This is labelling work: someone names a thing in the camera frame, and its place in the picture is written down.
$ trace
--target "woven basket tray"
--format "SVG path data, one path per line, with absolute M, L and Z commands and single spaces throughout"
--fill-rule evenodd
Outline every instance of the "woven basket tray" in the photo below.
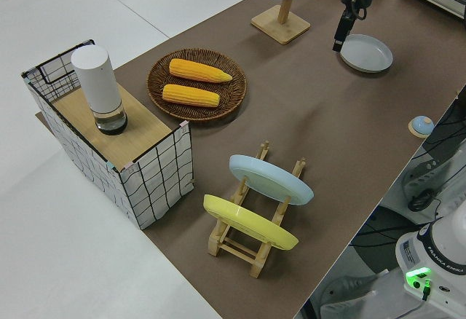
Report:
M 215 84 L 172 76 L 170 75 L 168 66 L 173 58 L 192 60 L 209 66 L 215 66 L 232 75 L 233 80 Z M 166 84 L 181 84 L 218 93 L 220 95 L 220 103 L 216 108 L 205 108 L 166 102 L 162 99 L 163 87 Z M 232 113 L 245 97 L 246 84 L 244 72 L 232 59 L 221 53 L 200 48 L 179 50 L 164 56 L 155 63 L 147 76 L 147 89 L 155 105 L 174 117 L 193 122 L 220 119 Z

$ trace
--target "blue plate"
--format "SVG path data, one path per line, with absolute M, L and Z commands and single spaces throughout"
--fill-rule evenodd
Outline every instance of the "blue plate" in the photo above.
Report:
M 280 202 L 291 197 L 290 205 L 305 205 L 314 197 L 302 180 L 255 157 L 232 155 L 230 170 L 239 181 L 246 177 L 246 185 L 251 189 Z

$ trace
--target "white table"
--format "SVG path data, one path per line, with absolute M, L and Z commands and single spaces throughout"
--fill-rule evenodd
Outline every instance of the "white table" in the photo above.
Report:
M 0 0 L 0 317 L 218 318 L 34 116 L 20 73 L 87 39 L 114 68 L 241 0 Z

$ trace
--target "brown tabletop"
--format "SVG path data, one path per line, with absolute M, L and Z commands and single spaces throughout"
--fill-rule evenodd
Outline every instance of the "brown tabletop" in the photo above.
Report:
M 172 128 L 180 121 L 146 91 L 147 74 L 164 55 L 215 50 L 248 78 L 236 118 L 193 124 L 195 189 L 144 231 L 223 318 L 292 318 L 421 144 L 408 131 L 410 119 L 438 121 L 466 80 L 461 21 L 424 1 L 374 0 L 367 19 L 356 22 L 354 34 L 378 38 L 394 55 L 380 74 L 355 71 L 331 50 L 344 8 L 339 0 L 294 0 L 291 11 L 311 28 L 287 45 L 250 24 L 276 4 L 244 0 L 116 70 L 119 83 Z M 281 168 L 307 159 L 301 178 L 315 198 L 288 208 L 282 226 L 299 243 L 291 251 L 272 249 L 254 279 L 243 260 L 208 254 L 215 219 L 202 198 L 228 199 L 237 186 L 229 157 L 254 156 L 264 140 L 268 161 Z M 250 192 L 243 206 L 271 218 L 276 204 Z

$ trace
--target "black grid pattern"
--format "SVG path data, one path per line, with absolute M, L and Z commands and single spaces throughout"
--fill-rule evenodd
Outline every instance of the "black grid pattern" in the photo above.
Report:
M 79 87 L 71 54 L 92 40 L 23 73 L 23 79 L 51 131 L 75 166 L 143 229 L 161 218 L 193 188 L 189 123 L 155 143 L 134 163 L 118 172 L 53 106 L 53 101 Z
M 193 186 L 191 133 L 185 125 L 122 171 L 122 183 L 142 228 L 161 218 Z

